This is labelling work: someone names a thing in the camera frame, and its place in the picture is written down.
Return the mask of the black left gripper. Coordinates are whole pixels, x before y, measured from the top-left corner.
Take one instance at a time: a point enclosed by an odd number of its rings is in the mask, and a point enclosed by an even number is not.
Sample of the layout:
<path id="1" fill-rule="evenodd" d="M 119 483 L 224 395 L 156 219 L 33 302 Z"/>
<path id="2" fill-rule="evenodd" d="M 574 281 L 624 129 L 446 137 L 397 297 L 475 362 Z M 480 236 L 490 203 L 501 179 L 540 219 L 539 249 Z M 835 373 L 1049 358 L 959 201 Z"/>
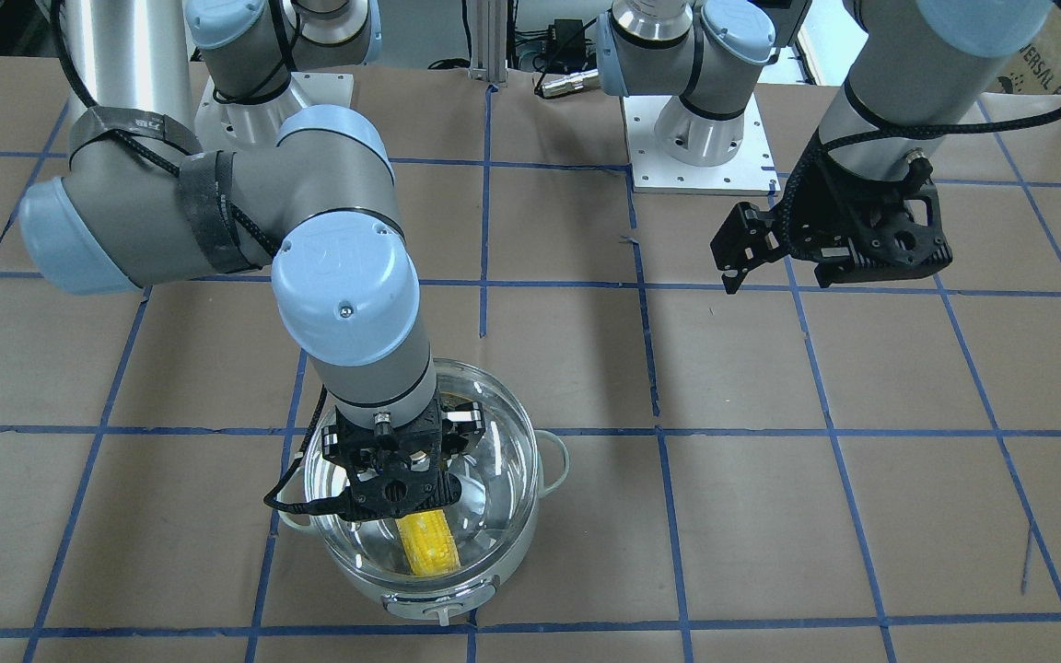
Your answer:
<path id="1" fill-rule="evenodd" d="M 922 280 L 946 269 L 954 251 L 930 160 L 910 152 L 905 165 L 900 180 L 868 180 L 822 157 L 788 178 L 771 209 L 734 205 L 710 242 L 726 293 L 785 256 L 812 262 L 820 287 Z"/>

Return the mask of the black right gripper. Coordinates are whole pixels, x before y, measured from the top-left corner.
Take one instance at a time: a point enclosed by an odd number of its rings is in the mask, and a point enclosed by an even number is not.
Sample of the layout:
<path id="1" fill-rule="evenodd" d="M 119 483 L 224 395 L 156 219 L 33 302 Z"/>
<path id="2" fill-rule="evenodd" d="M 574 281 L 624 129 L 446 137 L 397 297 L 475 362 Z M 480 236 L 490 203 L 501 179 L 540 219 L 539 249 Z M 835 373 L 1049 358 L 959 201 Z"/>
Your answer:
<path id="1" fill-rule="evenodd" d="M 321 458 L 341 467 L 348 483 L 338 495 L 321 499 L 321 514 L 361 523 L 458 503 L 462 483 L 448 461 L 475 448 L 484 429 L 481 403 L 449 408 L 439 395 L 405 425 L 379 413 L 361 428 L 337 413 L 335 424 L 321 428 Z"/>

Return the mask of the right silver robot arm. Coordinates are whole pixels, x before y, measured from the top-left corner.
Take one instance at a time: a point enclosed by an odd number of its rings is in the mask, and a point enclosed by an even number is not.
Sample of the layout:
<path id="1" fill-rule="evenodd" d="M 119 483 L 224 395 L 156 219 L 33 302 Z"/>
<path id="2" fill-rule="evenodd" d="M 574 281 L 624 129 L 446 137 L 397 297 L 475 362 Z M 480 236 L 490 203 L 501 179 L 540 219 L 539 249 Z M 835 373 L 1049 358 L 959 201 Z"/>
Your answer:
<path id="1" fill-rule="evenodd" d="M 450 463 L 483 408 L 446 404 L 395 172 L 371 122 L 308 100 L 307 68 L 370 62 L 375 1 L 52 1 L 80 105 L 70 172 L 29 186 L 27 251 L 67 293 L 269 267 L 284 328 L 335 401 L 323 457 L 348 486 L 291 514 L 401 518 L 458 504 Z"/>

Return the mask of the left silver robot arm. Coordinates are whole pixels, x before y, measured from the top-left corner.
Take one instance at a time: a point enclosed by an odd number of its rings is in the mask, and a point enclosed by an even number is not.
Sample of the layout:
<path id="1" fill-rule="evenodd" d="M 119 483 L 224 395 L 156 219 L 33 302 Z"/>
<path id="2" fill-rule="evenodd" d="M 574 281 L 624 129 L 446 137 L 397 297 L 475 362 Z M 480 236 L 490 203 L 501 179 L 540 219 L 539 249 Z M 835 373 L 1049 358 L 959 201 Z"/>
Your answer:
<path id="1" fill-rule="evenodd" d="M 922 280 L 954 251 L 940 217 L 932 155 L 947 137 L 1027 130 L 1061 119 L 967 122 L 1007 64 L 1061 1 L 846 1 L 856 43 L 799 35 L 808 1 L 614 1 L 595 18 L 603 92 L 665 99 L 654 138 L 691 167 L 729 162 L 745 109 L 780 52 L 803 56 L 812 84 L 847 64 L 839 88 L 769 210 L 740 203 L 710 249 L 736 293 L 754 269 L 810 262 L 818 285 Z"/>

